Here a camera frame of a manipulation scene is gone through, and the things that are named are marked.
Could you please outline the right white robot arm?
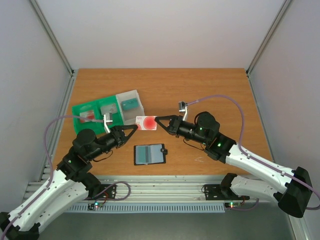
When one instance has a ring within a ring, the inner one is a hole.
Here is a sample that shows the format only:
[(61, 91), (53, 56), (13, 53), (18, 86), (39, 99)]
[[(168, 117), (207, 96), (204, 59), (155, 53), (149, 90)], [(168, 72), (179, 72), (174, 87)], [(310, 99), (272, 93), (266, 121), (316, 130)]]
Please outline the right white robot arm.
[(220, 124), (213, 115), (199, 113), (193, 123), (181, 115), (157, 116), (155, 122), (168, 134), (183, 137), (205, 146), (204, 152), (213, 160), (235, 166), (256, 176), (257, 180), (228, 175), (220, 186), (225, 198), (249, 196), (277, 203), (286, 214), (302, 218), (312, 195), (309, 172), (273, 163), (242, 148), (235, 140), (220, 133)]

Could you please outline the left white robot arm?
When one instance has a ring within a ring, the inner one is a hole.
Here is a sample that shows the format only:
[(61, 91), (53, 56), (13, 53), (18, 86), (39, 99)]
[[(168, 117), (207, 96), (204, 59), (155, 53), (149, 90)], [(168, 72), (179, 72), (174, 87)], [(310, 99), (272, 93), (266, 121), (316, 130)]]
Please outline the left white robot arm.
[(113, 126), (97, 137), (91, 129), (81, 130), (57, 168), (25, 202), (11, 212), (1, 212), (1, 239), (37, 240), (40, 233), (78, 201), (97, 199), (111, 185), (103, 185), (92, 173), (91, 162), (125, 145), (137, 125)]

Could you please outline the black card holder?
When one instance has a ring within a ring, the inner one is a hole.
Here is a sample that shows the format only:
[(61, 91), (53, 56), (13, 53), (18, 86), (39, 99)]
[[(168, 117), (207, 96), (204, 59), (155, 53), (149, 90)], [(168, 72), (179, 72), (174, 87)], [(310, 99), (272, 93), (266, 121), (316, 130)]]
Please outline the black card holder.
[[(150, 161), (148, 164), (136, 164), (136, 146), (149, 146), (149, 156)], [(168, 150), (165, 148), (163, 143), (158, 144), (147, 144), (147, 145), (135, 145), (133, 147), (133, 164), (135, 166), (144, 166), (144, 165), (155, 165), (155, 164), (165, 164), (166, 156), (168, 155)]]

